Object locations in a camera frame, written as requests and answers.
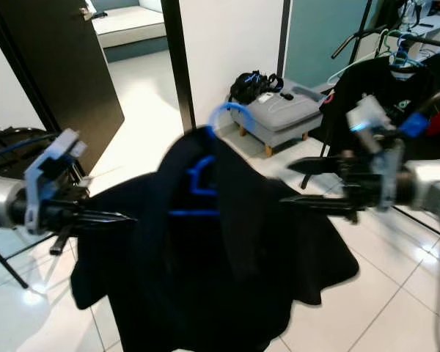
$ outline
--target door frame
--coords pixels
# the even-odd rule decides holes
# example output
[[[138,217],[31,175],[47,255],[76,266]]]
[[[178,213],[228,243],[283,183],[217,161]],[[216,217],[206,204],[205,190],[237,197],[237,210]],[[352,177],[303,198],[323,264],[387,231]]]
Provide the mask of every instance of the door frame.
[[[277,60],[277,75],[283,77],[285,74],[285,55],[287,54],[288,31],[290,23],[290,15],[292,10],[292,0],[283,0],[282,23],[280,26],[279,39],[279,59]]]
[[[181,20],[179,0],[161,0],[163,8],[166,38],[168,40],[169,55],[175,76],[177,99],[185,132],[196,128],[194,119],[194,104],[192,102],[191,83],[189,81],[186,48],[184,45],[183,23]],[[47,131],[60,132],[59,127],[44,97],[27,70],[23,57],[14,43],[7,29],[6,21],[0,14],[0,49],[9,62],[13,73],[18,78],[24,92],[43,122]]]

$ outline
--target white tile floor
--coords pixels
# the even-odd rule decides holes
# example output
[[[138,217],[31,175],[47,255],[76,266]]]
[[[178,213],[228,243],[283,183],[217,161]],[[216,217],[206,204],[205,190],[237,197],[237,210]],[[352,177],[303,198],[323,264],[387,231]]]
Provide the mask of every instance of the white tile floor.
[[[181,134],[173,95],[166,94],[174,89],[172,78],[165,75],[161,82],[143,76],[146,70],[156,71],[156,62],[169,66],[169,60],[166,54],[146,59],[144,68],[137,66],[136,59],[111,64],[126,121],[95,167],[95,175],[105,175],[97,178],[93,193],[154,170],[166,148]],[[146,85],[137,81],[138,73]],[[148,87],[158,87],[160,95],[150,93]],[[309,139],[265,158],[263,146],[251,136],[241,138],[234,131],[225,140],[259,172],[280,177],[296,189],[303,175],[286,170],[285,165],[320,150],[320,143]],[[139,150],[140,163],[129,166],[125,151],[133,148]],[[339,194],[339,180],[330,175],[314,177],[307,192]],[[357,226],[332,219],[359,261],[360,275],[325,290],[321,307],[294,304],[288,330],[273,341],[268,352],[436,350],[433,322],[440,238],[395,211],[380,214],[369,210],[360,217]],[[0,231],[0,250],[4,252],[29,241],[27,235]],[[47,255],[51,241],[10,261],[34,290],[22,290],[0,266],[0,352],[121,352],[107,299],[86,311],[78,311],[73,303],[67,279],[75,264],[75,242],[55,259]]]

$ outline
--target teal wall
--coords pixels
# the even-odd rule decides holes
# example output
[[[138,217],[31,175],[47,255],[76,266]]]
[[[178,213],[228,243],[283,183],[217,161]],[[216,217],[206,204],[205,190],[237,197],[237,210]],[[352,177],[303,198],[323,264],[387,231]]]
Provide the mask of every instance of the teal wall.
[[[308,87],[326,83],[351,57],[353,42],[335,59],[332,53],[359,29],[365,0],[293,0],[285,77]],[[371,22],[378,1],[370,13]]]

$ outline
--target blue hanger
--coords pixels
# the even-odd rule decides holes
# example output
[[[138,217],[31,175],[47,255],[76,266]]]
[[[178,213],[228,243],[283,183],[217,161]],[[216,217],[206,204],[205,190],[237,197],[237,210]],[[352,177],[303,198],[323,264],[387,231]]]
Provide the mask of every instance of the blue hanger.
[[[248,78],[248,80],[252,80],[256,75],[252,75]],[[245,128],[247,130],[251,130],[252,126],[254,125],[254,119],[252,118],[251,113],[249,110],[240,104],[237,103],[225,103],[223,105],[220,105],[218,108],[216,108],[213,113],[210,116],[209,119],[209,126],[207,129],[208,135],[211,139],[215,139],[216,135],[213,131],[214,125],[217,121],[217,119],[220,117],[221,113],[228,110],[228,109],[237,109],[240,112],[244,113],[246,115],[245,119],[245,125],[247,124],[247,127]],[[195,194],[197,196],[207,196],[207,197],[217,197],[218,192],[215,189],[211,188],[200,188],[199,187],[199,179],[200,175],[202,174],[202,170],[213,163],[215,161],[215,156],[208,155],[192,168],[187,171],[188,174],[191,176],[191,185],[190,185],[190,192],[191,194]],[[220,212],[217,210],[210,210],[210,209],[195,209],[195,210],[171,210],[169,212],[169,215],[171,216],[219,216]]]
[[[220,115],[227,110],[230,109],[236,109],[239,112],[242,112],[245,115],[244,119],[244,128],[248,131],[252,131],[254,128],[254,118],[251,115],[251,112],[249,112],[248,108],[246,108],[244,105],[238,104],[238,103],[223,103],[219,107],[217,107],[215,110],[213,110],[212,114],[210,114],[210,118],[208,121],[208,133],[212,139],[215,139],[215,124],[217,120],[219,119]]]
[[[217,197],[218,192],[212,188],[200,188],[199,179],[202,170],[215,161],[215,156],[208,155],[197,162],[197,164],[187,171],[191,176],[190,192],[197,196]],[[171,216],[220,216],[220,212],[210,209],[194,209],[194,210],[171,210]]]
[[[395,62],[393,62],[392,66],[395,67],[404,67],[406,64],[411,64],[416,67],[424,67],[425,65],[421,62],[417,62],[411,58],[409,58],[409,53],[401,46],[401,43],[406,35],[413,35],[412,33],[402,33],[397,39],[397,50],[392,52],[390,56],[395,58]],[[396,63],[396,59],[398,59],[398,54],[404,54],[404,61],[402,63]]]

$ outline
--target gray ottoman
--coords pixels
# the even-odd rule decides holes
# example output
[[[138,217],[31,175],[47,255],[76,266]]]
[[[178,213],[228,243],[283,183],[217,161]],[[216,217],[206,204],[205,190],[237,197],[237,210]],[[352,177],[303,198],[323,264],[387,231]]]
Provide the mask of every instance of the gray ottoman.
[[[305,140],[308,131],[319,127],[323,118],[318,101],[324,95],[287,79],[282,92],[292,94],[293,99],[286,100],[279,93],[274,93],[264,103],[256,99],[246,106],[254,122],[248,121],[238,110],[230,111],[233,120],[240,125],[240,135],[250,132],[264,142],[268,157],[273,154],[272,148],[279,144],[297,137]]]

